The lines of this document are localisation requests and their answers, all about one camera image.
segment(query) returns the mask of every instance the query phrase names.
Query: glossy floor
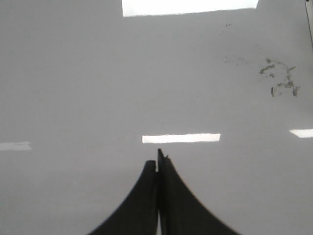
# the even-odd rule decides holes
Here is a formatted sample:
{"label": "glossy floor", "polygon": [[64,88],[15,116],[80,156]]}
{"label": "glossy floor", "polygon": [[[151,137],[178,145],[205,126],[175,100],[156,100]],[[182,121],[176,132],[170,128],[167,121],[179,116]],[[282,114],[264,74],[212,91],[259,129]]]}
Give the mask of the glossy floor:
{"label": "glossy floor", "polygon": [[[1,235],[85,235],[157,148],[243,235],[311,235],[304,1],[124,18],[118,0],[0,1]],[[142,143],[143,136],[219,141]]]}

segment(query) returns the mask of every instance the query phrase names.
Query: dirt stain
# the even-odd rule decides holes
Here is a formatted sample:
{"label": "dirt stain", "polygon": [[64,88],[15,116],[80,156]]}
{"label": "dirt stain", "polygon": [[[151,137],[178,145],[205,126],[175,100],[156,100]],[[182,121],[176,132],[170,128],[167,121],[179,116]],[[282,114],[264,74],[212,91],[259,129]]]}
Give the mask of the dirt stain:
{"label": "dirt stain", "polygon": [[291,93],[293,96],[297,97],[300,87],[294,84],[294,81],[292,79],[292,74],[291,74],[291,71],[294,70],[296,66],[289,68],[287,65],[285,65],[281,61],[269,59],[269,58],[266,58],[265,60],[268,65],[263,67],[260,70],[259,73],[262,76],[275,78],[277,74],[273,72],[272,70],[273,68],[277,66],[282,67],[284,70],[284,72],[280,72],[279,75],[285,74],[284,81],[277,83],[275,86],[271,87],[270,89],[271,96],[277,97],[277,96],[280,96],[282,93],[288,92],[288,93]]}

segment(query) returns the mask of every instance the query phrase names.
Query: black rubber edge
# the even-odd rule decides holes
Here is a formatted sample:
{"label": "black rubber edge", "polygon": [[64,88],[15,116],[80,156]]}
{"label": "black rubber edge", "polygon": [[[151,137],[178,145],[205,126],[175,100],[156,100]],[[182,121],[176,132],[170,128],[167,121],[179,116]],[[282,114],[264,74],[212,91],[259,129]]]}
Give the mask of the black rubber edge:
{"label": "black rubber edge", "polygon": [[162,235],[239,235],[196,199],[161,149],[158,150],[158,173]]}
{"label": "black rubber edge", "polygon": [[157,182],[156,162],[146,161],[124,202],[89,235],[156,235]]}

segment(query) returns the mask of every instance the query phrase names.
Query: scuff mark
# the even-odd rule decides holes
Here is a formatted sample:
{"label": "scuff mark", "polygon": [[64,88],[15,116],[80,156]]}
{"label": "scuff mark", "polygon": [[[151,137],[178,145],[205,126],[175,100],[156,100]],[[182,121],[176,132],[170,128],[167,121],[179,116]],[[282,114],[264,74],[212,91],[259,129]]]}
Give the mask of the scuff mark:
{"label": "scuff mark", "polygon": [[226,56],[225,57],[225,60],[224,60],[224,63],[234,63],[235,65],[237,66],[240,66],[240,65],[246,65],[248,64],[249,62],[243,58],[243,57],[237,57],[237,56],[232,56],[232,57],[228,57]]}
{"label": "scuff mark", "polygon": [[292,90],[292,94],[293,96],[297,97],[298,95],[298,90],[300,89],[300,87],[294,87],[293,90]]}
{"label": "scuff mark", "polygon": [[299,86],[295,86],[294,81],[292,79],[291,71],[296,68],[296,66],[293,66],[289,68],[287,65],[282,63],[281,61],[274,60],[274,59],[265,59],[267,62],[267,66],[262,68],[260,70],[260,74],[265,77],[271,77],[275,78],[277,74],[272,71],[273,68],[276,67],[276,65],[280,65],[284,69],[284,71],[281,71],[279,73],[280,76],[285,74],[285,78],[283,82],[277,83],[275,86],[271,87],[270,94],[272,97],[280,96],[283,92],[287,92],[288,90],[291,90],[291,93],[293,96],[298,96],[298,91],[300,89]]}

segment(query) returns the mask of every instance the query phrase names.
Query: black object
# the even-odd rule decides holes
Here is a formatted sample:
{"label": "black object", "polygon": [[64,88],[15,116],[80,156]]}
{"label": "black object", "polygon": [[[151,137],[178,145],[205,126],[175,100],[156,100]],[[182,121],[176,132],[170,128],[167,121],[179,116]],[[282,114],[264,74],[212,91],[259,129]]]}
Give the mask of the black object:
{"label": "black object", "polygon": [[195,198],[160,149],[158,171],[162,235],[238,235]]}
{"label": "black object", "polygon": [[147,161],[125,201],[89,235],[155,235],[158,210],[162,235],[239,235],[195,198],[161,149],[158,172]]}
{"label": "black object", "polygon": [[157,233],[156,162],[143,171],[119,208],[89,235],[155,235]]}

